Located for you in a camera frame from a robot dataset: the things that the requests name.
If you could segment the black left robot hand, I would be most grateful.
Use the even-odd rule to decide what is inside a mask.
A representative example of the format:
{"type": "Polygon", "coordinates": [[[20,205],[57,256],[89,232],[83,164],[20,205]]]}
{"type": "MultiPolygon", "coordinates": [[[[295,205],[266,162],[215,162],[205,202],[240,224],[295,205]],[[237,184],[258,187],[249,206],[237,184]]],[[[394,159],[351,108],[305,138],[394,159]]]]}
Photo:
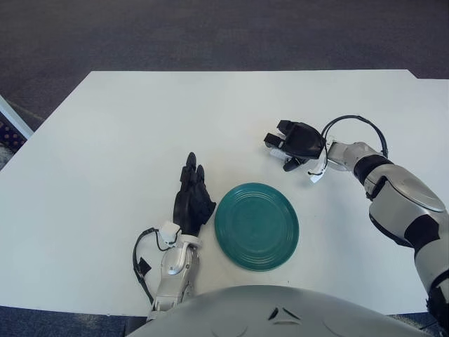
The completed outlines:
{"type": "Polygon", "coordinates": [[[212,216],[216,203],[206,189],[205,172],[196,165],[196,155],[190,152],[180,175],[180,190],[176,194],[173,222],[180,226],[182,234],[198,237],[201,226],[212,216]]]}

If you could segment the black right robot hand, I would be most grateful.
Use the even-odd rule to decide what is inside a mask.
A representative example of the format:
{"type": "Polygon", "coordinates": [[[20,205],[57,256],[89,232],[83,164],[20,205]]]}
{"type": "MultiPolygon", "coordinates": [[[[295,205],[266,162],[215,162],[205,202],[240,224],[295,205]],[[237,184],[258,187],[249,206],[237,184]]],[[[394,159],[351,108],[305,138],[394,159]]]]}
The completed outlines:
{"type": "Polygon", "coordinates": [[[293,171],[309,160],[317,160],[324,150],[324,137],[308,124],[280,120],[277,129],[281,135],[268,133],[264,143],[274,154],[281,155],[285,172],[293,171]]]}

